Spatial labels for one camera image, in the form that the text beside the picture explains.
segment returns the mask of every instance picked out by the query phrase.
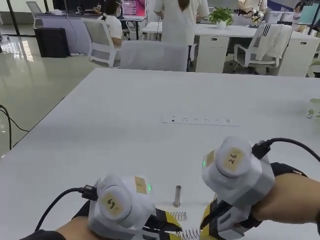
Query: white jacket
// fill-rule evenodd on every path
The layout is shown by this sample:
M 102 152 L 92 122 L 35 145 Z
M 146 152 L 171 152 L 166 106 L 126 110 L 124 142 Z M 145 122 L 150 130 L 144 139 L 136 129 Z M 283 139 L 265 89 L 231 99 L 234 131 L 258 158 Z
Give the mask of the white jacket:
M 292 30 L 292 26 L 284 24 L 264 25 L 255 59 L 261 61 L 265 55 L 281 59 L 288 46 Z

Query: desk drawer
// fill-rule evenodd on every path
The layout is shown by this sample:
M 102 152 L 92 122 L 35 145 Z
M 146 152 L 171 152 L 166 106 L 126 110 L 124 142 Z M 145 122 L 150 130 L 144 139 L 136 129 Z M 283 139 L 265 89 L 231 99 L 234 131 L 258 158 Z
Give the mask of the desk drawer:
M 200 36 L 199 48 L 227 48 L 229 37 L 225 36 Z
M 290 40 L 287 51 L 315 52 L 318 48 L 318 40 Z

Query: face mask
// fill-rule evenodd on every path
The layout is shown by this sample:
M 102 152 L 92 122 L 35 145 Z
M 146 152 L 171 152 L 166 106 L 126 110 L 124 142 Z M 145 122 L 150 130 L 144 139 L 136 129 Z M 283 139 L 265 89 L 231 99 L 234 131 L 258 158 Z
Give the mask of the face mask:
M 117 8 L 116 12 L 115 12 L 115 16 L 118 18 L 121 15 L 121 9 L 120 7 Z
M 301 12 L 293 12 L 293 20 L 298 20 L 301 17 Z

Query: person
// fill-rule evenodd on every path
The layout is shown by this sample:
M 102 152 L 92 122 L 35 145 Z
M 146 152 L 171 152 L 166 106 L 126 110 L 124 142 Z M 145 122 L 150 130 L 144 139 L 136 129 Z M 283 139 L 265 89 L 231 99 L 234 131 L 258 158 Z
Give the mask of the person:
M 306 29 L 306 25 L 299 25 L 297 24 L 300 20 L 302 10 L 304 8 L 305 3 L 303 1 L 299 1 L 293 10 L 293 21 L 292 21 L 292 28 L 294 31 L 303 33 L 303 31 Z
M 39 230 L 21 240 L 105 240 L 88 228 L 88 214 L 86 202 L 69 223 L 56 231 Z M 296 173 L 278 175 L 273 189 L 253 206 L 252 215 L 259 221 L 320 223 L 320 182 Z
M 102 0 L 101 5 L 98 4 L 96 7 L 93 8 L 93 11 L 97 15 L 102 15 L 103 12 L 101 9 L 106 9 L 106 0 Z M 124 18 L 124 9 L 123 9 L 122 5 L 121 5 L 120 9 L 121 9 L 121 14 L 120 14 L 120 16 L 117 17 L 117 19 L 122 20 L 122 19 L 125 19 Z M 120 21 L 120 22 L 121 22 L 122 30 L 127 30 L 128 26 L 127 26 L 126 22 L 125 21 Z
M 122 25 L 118 17 L 121 14 L 121 0 L 106 0 L 102 15 L 98 20 L 104 20 L 109 30 L 115 48 L 121 48 Z
M 156 0 L 153 11 L 163 19 L 162 41 L 189 46 L 187 63 L 189 71 L 196 25 L 210 14 L 208 1 Z
M 253 24 L 252 10 L 254 9 L 266 14 L 268 3 L 267 0 L 238 0 L 238 8 L 245 14 L 235 16 L 233 25 L 246 26 Z

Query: chair armrest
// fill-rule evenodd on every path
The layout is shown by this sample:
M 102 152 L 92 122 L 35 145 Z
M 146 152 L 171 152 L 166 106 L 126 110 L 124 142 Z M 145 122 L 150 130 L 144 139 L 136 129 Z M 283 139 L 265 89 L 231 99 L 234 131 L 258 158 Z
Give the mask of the chair armrest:
M 234 45 L 234 52 L 233 52 L 233 59 L 237 62 L 240 63 L 238 60 L 238 50 L 242 49 L 244 51 L 244 54 L 247 55 L 247 51 L 248 49 L 246 49 L 245 47 L 241 46 L 240 44 L 235 44 Z
M 236 51 L 236 49 L 237 49 L 237 50 L 238 50 L 238 49 L 242 49 L 242 50 L 244 50 L 245 52 L 248 50 L 247 48 L 241 46 L 240 44 L 235 44 L 235 45 L 234 45 L 234 51 Z

